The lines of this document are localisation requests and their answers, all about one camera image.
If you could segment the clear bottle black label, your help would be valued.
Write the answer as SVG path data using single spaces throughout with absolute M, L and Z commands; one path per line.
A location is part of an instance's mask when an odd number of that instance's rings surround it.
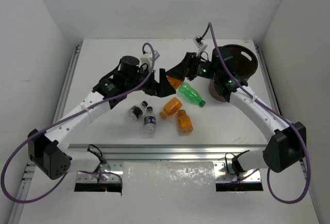
M 127 112 L 129 120 L 136 121 L 141 118 L 145 113 L 147 106 L 147 101 L 142 101 L 140 104 L 132 106 Z

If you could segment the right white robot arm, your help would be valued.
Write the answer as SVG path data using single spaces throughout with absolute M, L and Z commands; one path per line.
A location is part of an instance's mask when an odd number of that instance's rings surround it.
M 287 124 L 274 113 L 248 86 L 256 72 L 258 60 L 252 51 L 235 44 L 213 49 L 211 61 L 187 52 L 183 60 L 166 75 L 178 80 L 197 76 L 210 79 L 216 94 L 240 109 L 263 133 L 265 149 L 247 150 L 232 158 L 228 172 L 237 176 L 254 168 L 269 168 L 279 173 L 305 156 L 306 127 L 297 122 Z

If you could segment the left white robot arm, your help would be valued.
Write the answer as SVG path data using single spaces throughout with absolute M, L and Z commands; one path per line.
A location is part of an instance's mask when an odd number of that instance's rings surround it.
M 98 117 L 113 109 L 134 91 L 164 98 L 176 93 L 169 83 L 165 69 L 154 71 L 140 64 L 134 56 L 123 56 L 118 66 L 103 76 L 91 92 L 61 119 L 61 124 L 47 131 L 37 129 L 28 134 L 28 156 L 51 180 L 67 172 L 94 172 L 105 159 L 92 152 L 70 152 L 70 143 Z

